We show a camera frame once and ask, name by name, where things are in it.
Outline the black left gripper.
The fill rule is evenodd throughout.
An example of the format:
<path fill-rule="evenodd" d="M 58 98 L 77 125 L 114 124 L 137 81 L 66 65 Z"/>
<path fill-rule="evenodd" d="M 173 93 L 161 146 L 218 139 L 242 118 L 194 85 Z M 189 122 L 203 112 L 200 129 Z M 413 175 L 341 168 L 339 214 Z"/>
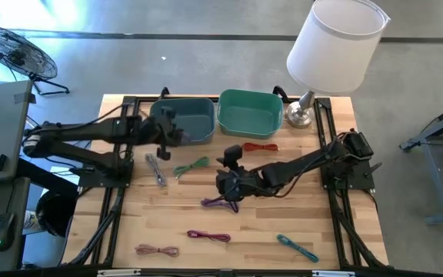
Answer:
<path fill-rule="evenodd" d="M 141 134 L 143 144 L 156 144 L 156 155 L 162 160 L 169 160 L 171 153 L 168 146 L 181 147 L 191 144 L 190 134 L 173 122 L 175 110 L 163 106 L 157 117 L 148 116 L 142 119 Z"/>

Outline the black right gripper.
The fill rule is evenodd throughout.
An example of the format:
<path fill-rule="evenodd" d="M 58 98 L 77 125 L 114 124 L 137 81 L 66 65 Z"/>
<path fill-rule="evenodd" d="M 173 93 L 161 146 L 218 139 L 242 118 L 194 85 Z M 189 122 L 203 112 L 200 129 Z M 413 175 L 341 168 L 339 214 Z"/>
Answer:
<path fill-rule="evenodd" d="M 218 193 L 222 197 L 221 206 L 232 209 L 235 213 L 239 213 L 238 203 L 244 199 L 241 192 L 240 179 L 247 175 L 244 168 L 232 170 L 228 172 L 221 169 L 217 170 L 215 177 Z"/>

